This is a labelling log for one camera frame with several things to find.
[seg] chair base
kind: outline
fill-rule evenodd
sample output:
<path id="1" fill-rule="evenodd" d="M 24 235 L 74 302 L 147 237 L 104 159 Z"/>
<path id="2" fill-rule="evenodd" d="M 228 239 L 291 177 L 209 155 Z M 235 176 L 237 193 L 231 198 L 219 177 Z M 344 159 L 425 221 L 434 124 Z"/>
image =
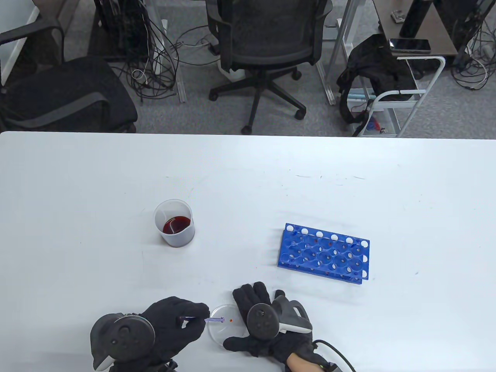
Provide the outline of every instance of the chair base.
<path id="1" fill-rule="evenodd" d="M 274 80 L 287 75 L 292 74 L 291 77 L 293 80 L 299 80 L 302 77 L 302 73 L 298 71 L 296 67 L 288 68 L 282 71 L 277 71 L 273 73 L 267 73 L 265 70 L 255 71 L 253 76 L 247 77 L 243 80 L 236 81 L 234 83 L 222 85 L 217 88 L 213 88 L 210 90 L 208 95 L 208 99 L 210 101 L 217 101 L 219 98 L 219 93 L 230 92 L 233 90 L 243 89 L 253 87 L 255 88 L 255 99 L 253 101 L 253 105 L 251 107 L 251 114 L 249 117 L 248 124 L 241 129 L 241 134 L 251 134 L 253 122 L 255 120 L 256 110 L 258 108 L 258 103 L 260 101 L 261 93 L 268 89 L 272 93 L 281 97 L 283 100 L 289 102 L 293 106 L 295 106 L 298 111 L 296 111 L 295 118 L 298 120 L 303 120 L 307 113 L 307 108 L 296 98 L 291 96 L 288 92 L 282 89 L 279 85 L 277 85 Z"/>

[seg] gloved hand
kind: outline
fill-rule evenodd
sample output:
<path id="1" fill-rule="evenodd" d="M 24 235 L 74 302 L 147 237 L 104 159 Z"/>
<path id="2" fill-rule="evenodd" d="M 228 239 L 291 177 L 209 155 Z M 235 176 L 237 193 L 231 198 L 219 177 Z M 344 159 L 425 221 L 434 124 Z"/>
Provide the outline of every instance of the gloved hand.
<path id="1" fill-rule="evenodd" d="M 277 290 L 275 297 L 284 295 L 284 291 Z M 247 322 L 248 312 L 253 305 L 259 303 L 271 304 L 269 293 L 262 282 L 256 282 L 253 286 L 244 284 L 241 288 L 233 291 L 233 297 L 238 304 L 243 321 Z M 315 347 L 312 344 L 312 333 L 279 333 L 274 339 L 261 341 L 253 336 L 229 337 L 224 341 L 224 348 L 230 351 L 247 351 L 254 357 L 272 356 L 281 363 L 286 364 L 287 359 L 292 353 L 297 354 L 300 358 L 311 363 L 321 366 L 329 363 L 319 354 L 313 351 Z"/>
<path id="2" fill-rule="evenodd" d="M 155 344 L 150 354 L 126 363 L 114 363 L 112 372 L 142 372 L 148 366 L 166 363 L 190 342 L 200 338 L 205 329 L 205 319 L 210 316 L 208 306 L 196 304 L 177 297 L 169 297 L 152 304 L 143 314 L 155 330 Z M 182 328 L 183 316 L 196 319 L 188 321 Z"/>

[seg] desk leg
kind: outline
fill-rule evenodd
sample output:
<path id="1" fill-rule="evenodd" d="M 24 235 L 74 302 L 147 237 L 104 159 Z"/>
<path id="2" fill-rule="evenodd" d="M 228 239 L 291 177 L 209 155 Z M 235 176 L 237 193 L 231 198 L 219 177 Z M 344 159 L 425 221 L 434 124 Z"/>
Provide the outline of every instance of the desk leg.
<path id="1" fill-rule="evenodd" d="M 341 21 L 341 25 L 338 24 L 339 32 L 336 38 L 336 42 L 334 44 L 334 49 L 332 50 L 332 55 L 331 55 L 331 60 L 329 61 L 329 65 L 327 66 L 327 69 L 324 70 L 324 66 L 321 61 L 317 62 L 316 64 L 318 74 L 320 75 L 320 80 L 322 81 L 324 91 L 327 95 L 327 100 L 329 101 L 329 104 L 332 106 L 336 104 L 336 99 L 334 97 L 334 93 L 332 92 L 332 88 L 329 83 L 330 72 L 332 71 L 332 68 L 336 64 L 336 59 L 339 49 L 343 47 L 343 49 L 346 52 L 345 45 L 348 43 L 349 40 L 353 41 L 353 38 L 358 28 L 358 22 L 360 21 L 360 17 L 362 15 L 361 9 L 360 11 L 357 10 L 359 9 L 359 7 L 360 8 L 363 7 L 364 4 L 365 4 L 365 0 L 348 0 L 348 2 L 346 3 L 346 8 L 344 10 L 344 15 Z"/>

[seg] black backpack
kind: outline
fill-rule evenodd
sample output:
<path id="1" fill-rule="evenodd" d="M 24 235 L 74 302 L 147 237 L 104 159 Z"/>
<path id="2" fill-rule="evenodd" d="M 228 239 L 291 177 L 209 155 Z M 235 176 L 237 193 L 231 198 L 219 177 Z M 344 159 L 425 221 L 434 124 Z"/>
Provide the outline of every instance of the black backpack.
<path id="1" fill-rule="evenodd" d="M 383 34 L 375 34 L 358 44 L 350 53 L 346 69 L 339 76 L 337 84 L 341 101 L 339 112 L 348 123 L 361 123 L 353 137 L 358 136 L 369 121 L 368 107 L 373 100 L 367 102 L 367 107 L 356 117 L 348 108 L 348 95 L 353 81 L 358 76 L 370 79 L 375 96 L 390 90 L 417 89 L 410 68 L 406 61 L 399 61 L 391 53 L 389 44 Z M 407 101 L 412 95 L 387 96 L 388 101 Z"/>

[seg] office chair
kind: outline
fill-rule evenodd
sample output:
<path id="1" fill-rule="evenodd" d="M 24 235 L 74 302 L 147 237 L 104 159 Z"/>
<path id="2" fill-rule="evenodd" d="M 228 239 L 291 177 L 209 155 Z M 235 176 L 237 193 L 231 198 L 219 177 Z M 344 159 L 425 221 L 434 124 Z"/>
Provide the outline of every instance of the office chair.
<path id="1" fill-rule="evenodd" d="M 219 93 L 254 87 L 255 99 L 248 125 L 242 134 L 251 134 L 260 94 L 268 89 L 296 108 L 302 120 L 307 108 L 274 80 L 291 74 L 302 77 L 297 65 L 317 63 L 322 53 L 325 17 L 331 0 L 206 0 L 208 28 L 219 41 L 221 68 L 245 69 L 252 76 L 210 90 L 216 101 Z"/>
<path id="2" fill-rule="evenodd" d="M 136 107 L 104 60 L 82 57 L 64 62 L 64 34 L 56 19 L 40 19 L 1 33 L 0 46 L 54 29 L 62 34 L 60 65 L 15 81 L 6 88 L 0 79 L 0 132 L 136 133 Z"/>

